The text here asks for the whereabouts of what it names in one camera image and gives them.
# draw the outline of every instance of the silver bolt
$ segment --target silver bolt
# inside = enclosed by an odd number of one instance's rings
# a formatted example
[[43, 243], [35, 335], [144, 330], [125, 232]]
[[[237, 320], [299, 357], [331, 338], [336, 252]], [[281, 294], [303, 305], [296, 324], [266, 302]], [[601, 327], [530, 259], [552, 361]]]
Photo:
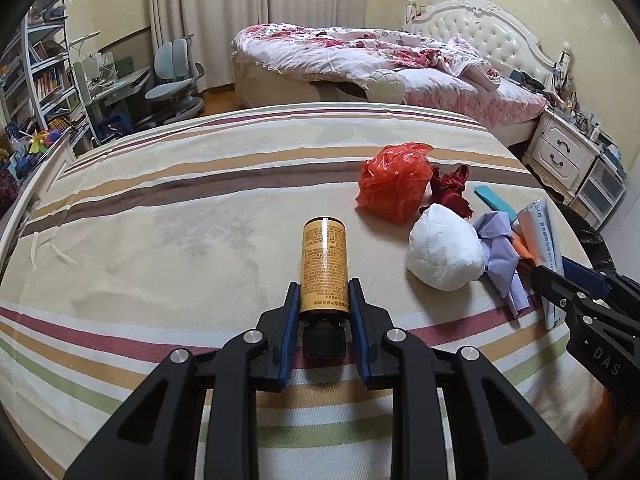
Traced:
[[176, 364], [180, 364], [185, 362], [189, 358], [189, 352], [187, 352], [184, 348], [178, 348], [171, 352], [171, 361]]
[[396, 343], [399, 343], [399, 342], [404, 341], [406, 339], [406, 333], [404, 332], [404, 330], [402, 330], [400, 328], [392, 328], [391, 330], [389, 330], [386, 333], [386, 337], [390, 341], [394, 341]]
[[472, 346], [465, 346], [460, 352], [463, 358], [467, 361], [475, 361], [480, 357], [480, 352], [477, 348], [473, 348]]
[[249, 330], [242, 336], [247, 343], [259, 343], [262, 341], [262, 332], [259, 330]]

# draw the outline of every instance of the teal object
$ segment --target teal object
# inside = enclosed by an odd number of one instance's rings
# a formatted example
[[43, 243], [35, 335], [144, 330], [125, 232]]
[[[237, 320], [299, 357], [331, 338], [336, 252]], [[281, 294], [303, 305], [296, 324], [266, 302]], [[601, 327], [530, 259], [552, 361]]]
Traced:
[[513, 224], [518, 219], [516, 211], [507, 204], [503, 199], [497, 196], [487, 186], [478, 186], [474, 189], [476, 195], [480, 197], [493, 211], [504, 211], [509, 215], [509, 223]]

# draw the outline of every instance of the white nightstand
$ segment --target white nightstand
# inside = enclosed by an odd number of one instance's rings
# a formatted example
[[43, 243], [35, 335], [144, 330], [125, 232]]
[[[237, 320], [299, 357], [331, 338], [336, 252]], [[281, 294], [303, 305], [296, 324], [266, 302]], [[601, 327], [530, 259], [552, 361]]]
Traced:
[[546, 109], [531, 139], [523, 163], [555, 189], [569, 205], [578, 193], [580, 184], [589, 174], [600, 150], [578, 128]]

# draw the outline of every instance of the office chair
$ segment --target office chair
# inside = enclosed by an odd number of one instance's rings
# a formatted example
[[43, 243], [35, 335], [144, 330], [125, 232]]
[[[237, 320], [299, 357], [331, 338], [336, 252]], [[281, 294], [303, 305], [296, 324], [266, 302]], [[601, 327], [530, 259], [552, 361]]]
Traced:
[[158, 49], [154, 58], [156, 75], [170, 82], [153, 87], [145, 94], [145, 99], [154, 102], [171, 99], [172, 102], [153, 118], [146, 118], [143, 122], [149, 126], [176, 123], [194, 118], [202, 110], [204, 101], [191, 94], [196, 88], [196, 81], [204, 76], [204, 67], [198, 62], [195, 66], [198, 75], [188, 78], [189, 53], [186, 38], [165, 43]]

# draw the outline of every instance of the striped tablecloth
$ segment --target striped tablecloth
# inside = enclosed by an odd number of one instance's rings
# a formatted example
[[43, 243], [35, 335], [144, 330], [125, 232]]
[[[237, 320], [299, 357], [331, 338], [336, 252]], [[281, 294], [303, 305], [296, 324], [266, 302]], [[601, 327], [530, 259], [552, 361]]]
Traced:
[[[282, 304], [299, 279], [302, 227], [346, 225], [350, 277], [394, 323], [432, 346], [478, 346], [564, 439], [600, 399], [544, 330], [538, 302], [511, 319], [484, 278], [455, 292], [405, 269], [411, 225], [355, 208], [361, 162], [386, 144], [434, 146], [445, 171], [471, 167], [515, 209], [545, 196], [475, 121], [376, 104], [262, 108], [156, 128], [89, 152], [53, 184], [0, 285], [0, 400], [55, 478], [176, 346], [222, 346]], [[588, 264], [552, 206], [562, 253]], [[390, 392], [367, 392], [353, 362], [309, 368], [298, 354], [283, 394], [258, 396], [263, 479], [388, 478]], [[202, 475], [202, 452], [198, 476]]]

